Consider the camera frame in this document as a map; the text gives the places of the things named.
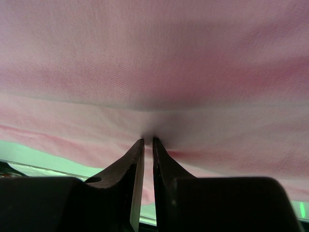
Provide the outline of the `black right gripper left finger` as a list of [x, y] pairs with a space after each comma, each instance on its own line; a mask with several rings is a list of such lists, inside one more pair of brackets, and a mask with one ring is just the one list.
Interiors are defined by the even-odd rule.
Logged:
[[0, 180], [3, 232], [136, 232], [139, 229], [144, 141], [82, 181], [75, 177]]

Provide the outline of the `light pink t-shirt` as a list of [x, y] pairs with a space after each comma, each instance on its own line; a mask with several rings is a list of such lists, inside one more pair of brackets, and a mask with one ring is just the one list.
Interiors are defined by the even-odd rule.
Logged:
[[154, 137], [308, 201], [308, 1], [1, 1], [2, 140], [103, 168]]

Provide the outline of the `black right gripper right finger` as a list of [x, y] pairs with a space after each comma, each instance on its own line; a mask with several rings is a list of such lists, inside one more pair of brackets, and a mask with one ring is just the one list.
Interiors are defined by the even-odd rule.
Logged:
[[157, 229], [160, 232], [301, 232], [288, 196], [270, 177], [190, 174], [153, 139]]

